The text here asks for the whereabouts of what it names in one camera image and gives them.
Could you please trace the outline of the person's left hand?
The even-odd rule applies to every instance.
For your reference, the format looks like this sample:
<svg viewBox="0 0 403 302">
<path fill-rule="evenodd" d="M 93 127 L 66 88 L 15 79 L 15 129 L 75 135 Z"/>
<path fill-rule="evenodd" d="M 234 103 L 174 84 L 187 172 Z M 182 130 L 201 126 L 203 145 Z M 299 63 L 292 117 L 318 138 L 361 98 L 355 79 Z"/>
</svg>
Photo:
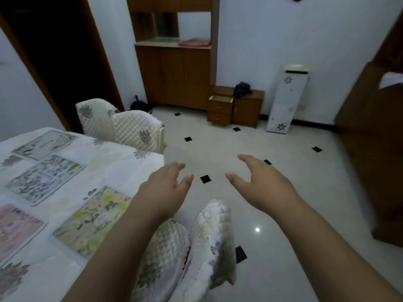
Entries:
<svg viewBox="0 0 403 302">
<path fill-rule="evenodd" d="M 185 166 L 185 163 L 174 162 L 153 172 L 135 194 L 130 204 L 131 212 L 159 223 L 172 218 L 185 200 L 178 198 L 174 191 L 179 184 L 179 173 Z"/>
</svg>

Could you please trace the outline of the person's right hand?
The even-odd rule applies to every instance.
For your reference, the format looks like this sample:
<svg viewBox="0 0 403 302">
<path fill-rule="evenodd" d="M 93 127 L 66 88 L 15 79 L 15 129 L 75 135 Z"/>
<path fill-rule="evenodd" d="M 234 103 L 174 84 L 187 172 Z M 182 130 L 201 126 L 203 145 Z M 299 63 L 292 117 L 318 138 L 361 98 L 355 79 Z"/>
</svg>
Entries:
<svg viewBox="0 0 403 302">
<path fill-rule="evenodd" d="M 241 195 L 254 208 L 275 220 L 300 214 L 307 204 L 292 183 L 276 168 L 251 155 L 238 154 L 250 171 L 250 194 Z"/>
</svg>

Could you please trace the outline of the person's left forearm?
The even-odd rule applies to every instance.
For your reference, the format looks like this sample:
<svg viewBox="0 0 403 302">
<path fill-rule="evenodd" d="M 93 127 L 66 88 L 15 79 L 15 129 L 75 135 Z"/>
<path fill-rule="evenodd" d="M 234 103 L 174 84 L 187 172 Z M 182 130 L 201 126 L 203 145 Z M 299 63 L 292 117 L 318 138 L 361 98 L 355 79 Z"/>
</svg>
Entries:
<svg viewBox="0 0 403 302">
<path fill-rule="evenodd" d="M 129 302 L 151 238 L 177 209 L 132 203 L 61 302 Z"/>
</svg>

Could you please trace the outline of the person's right forearm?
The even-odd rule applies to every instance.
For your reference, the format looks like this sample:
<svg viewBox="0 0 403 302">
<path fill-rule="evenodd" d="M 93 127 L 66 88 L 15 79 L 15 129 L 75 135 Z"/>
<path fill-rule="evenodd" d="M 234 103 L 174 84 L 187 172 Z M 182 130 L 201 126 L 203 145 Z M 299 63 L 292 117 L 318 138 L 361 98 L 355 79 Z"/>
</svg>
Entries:
<svg viewBox="0 0 403 302">
<path fill-rule="evenodd" d="M 403 302 L 403 295 L 304 201 L 273 218 L 320 302 Z"/>
</svg>

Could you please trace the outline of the small wooden drawer unit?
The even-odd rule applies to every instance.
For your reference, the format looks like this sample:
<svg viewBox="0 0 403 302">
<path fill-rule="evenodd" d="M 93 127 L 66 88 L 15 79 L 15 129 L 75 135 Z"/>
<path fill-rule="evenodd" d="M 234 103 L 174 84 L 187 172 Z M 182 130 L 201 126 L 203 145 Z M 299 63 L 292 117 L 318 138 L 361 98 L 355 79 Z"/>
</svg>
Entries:
<svg viewBox="0 0 403 302">
<path fill-rule="evenodd" d="M 231 124 L 234 98 L 212 95 L 207 102 L 207 121 L 219 126 Z"/>
</svg>

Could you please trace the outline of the low brown wooden cabinet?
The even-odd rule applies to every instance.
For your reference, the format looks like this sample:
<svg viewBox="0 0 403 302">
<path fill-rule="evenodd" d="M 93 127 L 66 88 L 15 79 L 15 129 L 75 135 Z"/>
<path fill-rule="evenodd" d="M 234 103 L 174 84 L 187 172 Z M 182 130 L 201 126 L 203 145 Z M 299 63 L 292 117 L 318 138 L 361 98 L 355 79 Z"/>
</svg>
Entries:
<svg viewBox="0 0 403 302">
<path fill-rule="evenodd" d="M 234 87 L 215 86 L 212 95 L 233 97 Z M 238 124 L 255 128 L 259 121 L 261 107 L 264 101 L 265 92 L 252 90 L 252 93 L 233 102 L 233 114 L 231 124 Z"/>
</svg>

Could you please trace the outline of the dark blue bag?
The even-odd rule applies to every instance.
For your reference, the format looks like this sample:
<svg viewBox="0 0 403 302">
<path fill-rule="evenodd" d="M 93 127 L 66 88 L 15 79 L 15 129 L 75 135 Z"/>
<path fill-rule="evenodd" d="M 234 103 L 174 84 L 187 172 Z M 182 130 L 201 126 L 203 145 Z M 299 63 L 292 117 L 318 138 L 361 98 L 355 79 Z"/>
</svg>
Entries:
<svg viewBox="0 0 403 302">
<path fill-rule="evenodd" d="M 237 84 L 233 91 L 233 97 L 235 99 L 241 98 L 243 96 L 249 95 L 252 93 L 251 87 L 246 82 L 240 82 Z"/>
</svg>

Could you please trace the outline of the white flower-print narrow cabinet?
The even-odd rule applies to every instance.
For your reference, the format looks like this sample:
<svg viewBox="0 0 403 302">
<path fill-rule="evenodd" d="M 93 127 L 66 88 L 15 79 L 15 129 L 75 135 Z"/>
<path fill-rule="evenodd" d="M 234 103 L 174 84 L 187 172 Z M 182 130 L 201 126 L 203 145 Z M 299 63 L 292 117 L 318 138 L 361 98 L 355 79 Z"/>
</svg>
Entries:
<svg viewBox="0 0 403 302">
<path fill-rule="evenodd" d="M 265 130 L 286 134 L 289 131 L 310 74 L 290 74 L 282 71 Z"/>
</svg>

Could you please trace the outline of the yellow-green floral placemat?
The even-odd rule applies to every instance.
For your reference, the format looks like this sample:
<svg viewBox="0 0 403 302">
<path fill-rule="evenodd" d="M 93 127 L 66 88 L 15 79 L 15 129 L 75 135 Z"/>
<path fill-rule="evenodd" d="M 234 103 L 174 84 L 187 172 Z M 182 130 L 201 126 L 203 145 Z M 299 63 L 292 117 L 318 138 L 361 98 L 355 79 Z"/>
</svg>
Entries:
<svg viewBox="0 0 403 302">
<path fill-rule="evenodd" d="M 84 203 L 50 235 L 50 241 L 77 262 L 86 264 L 133 197 L 110 186 L 94 189 Z"/>
</svg>

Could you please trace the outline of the brown wooden door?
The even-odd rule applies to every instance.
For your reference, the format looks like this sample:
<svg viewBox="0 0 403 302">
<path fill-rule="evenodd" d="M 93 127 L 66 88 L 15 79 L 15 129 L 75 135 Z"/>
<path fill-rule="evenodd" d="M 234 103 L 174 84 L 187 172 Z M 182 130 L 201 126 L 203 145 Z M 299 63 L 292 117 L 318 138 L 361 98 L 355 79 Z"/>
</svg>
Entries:
<svg viewBox="0 0 403 302">
<path fill-rule="evenodd" d="M 373 238 L 403 248 L 403 9 L 335 126 L 377 217 Z"/>
</svg>

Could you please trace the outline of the folded pink cloth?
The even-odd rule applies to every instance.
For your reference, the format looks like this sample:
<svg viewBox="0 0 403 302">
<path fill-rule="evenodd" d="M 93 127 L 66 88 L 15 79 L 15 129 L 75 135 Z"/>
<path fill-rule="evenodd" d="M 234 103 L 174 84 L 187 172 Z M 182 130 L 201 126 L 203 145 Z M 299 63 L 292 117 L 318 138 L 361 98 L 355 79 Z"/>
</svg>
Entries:
<svg viewBox="0 0 403 302">
<path fill-rule="evenodd" d="M 211 46 L 211 41 L 204 38 L 192 38 L 181 41 L 178 45 L 185 48 L 208 48 Z"/>
</svg>

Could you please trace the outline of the blue floral placemat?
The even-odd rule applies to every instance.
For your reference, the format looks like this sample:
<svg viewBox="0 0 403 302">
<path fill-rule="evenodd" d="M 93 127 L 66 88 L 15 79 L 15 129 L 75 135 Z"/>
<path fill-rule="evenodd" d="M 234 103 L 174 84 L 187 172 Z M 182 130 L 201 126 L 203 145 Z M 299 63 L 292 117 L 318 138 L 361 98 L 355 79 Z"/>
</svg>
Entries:
<svg viewBox="0 0 403 302">
<path fill-rule="evenodd" d="M 15 199 L 34 207 L 84 169 L 83 164 L 53 154 L 12 179 L 5 189 Z"/>
</svg>

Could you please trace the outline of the grey-green floral placemat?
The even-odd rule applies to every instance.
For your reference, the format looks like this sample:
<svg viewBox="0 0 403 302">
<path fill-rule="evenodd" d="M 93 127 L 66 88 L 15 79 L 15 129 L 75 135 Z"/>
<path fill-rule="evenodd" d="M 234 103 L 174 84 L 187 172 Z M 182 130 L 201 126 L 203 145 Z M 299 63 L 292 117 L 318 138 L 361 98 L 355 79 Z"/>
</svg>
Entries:
<svg viewBox="0 0 403 302">
<path fill-rule="evenodd" d="M 78 137 L 75 135 L 50 130 L 17 149 L 14 149 L 12 153 L 30 160 L 41 161 L 77 139 Z"/>
</svg>

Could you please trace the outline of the pink floral placemat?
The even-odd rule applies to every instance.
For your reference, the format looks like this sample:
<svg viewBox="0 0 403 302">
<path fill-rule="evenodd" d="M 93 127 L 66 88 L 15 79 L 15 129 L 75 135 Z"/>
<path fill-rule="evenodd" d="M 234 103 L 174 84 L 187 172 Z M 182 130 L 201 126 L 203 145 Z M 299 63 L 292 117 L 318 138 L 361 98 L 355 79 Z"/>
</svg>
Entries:
<svg viewBox="0 0 403 302">
<path fill-rule="evenodd" d="M 0 206 L 0 267 L 25 247 L 48 222 L 13 203 Z"/>
</svg>

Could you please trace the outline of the brown wooden door frame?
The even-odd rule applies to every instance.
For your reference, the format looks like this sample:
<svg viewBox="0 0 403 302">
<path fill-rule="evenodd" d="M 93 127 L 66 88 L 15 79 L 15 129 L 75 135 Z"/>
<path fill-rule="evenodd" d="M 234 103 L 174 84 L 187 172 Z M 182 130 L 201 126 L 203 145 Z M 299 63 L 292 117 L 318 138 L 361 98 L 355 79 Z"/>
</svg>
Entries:
<svg viewBox="0 0 403 302">
<path fill-rule="evenodd" d="M 0 0 L 0 26 L 67 131 L 83 132 L 76 103 L 124 110 L 88 0 Z"/>
</svg>

